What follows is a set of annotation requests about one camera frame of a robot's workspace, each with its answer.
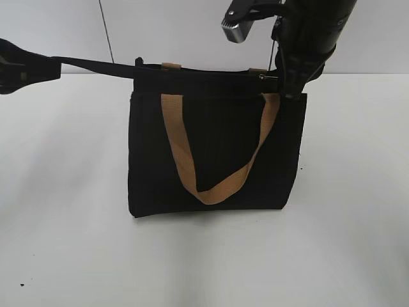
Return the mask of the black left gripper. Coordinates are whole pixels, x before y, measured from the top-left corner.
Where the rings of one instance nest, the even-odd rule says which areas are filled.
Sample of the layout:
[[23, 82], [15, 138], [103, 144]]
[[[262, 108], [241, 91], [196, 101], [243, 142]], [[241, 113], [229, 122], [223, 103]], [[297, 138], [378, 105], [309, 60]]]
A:
[[61, 63], [48, 56], [25, 51], [1, 39], [1, 94], [11, 94], [25, 86], [57, 80]]

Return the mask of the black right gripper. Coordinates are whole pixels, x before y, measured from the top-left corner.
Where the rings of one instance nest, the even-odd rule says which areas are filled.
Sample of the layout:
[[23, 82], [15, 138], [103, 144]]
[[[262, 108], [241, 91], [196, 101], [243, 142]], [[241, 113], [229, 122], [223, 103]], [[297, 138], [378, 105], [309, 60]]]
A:
[[307, 12], [307, 4], [285, 1], [284, 6], [289, 13], [279, 16], [272, 30], [272, 39], [278, 43], [275, 65], [281, 96], [297, 101], [305, 84], [322, 74], [325, 60], [314, 45], [314, 24]]

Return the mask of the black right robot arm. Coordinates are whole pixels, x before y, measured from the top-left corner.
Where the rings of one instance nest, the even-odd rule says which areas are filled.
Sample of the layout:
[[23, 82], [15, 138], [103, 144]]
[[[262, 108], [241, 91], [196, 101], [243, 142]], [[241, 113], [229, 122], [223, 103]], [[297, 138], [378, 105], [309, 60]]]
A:
[[355, 1], [286, 1], [289, 13], [278, 17], [272, 39], [278, 43], [275, 56], [279, 93], [298, 100], [304, 86], [322, 74], [333, 55]]

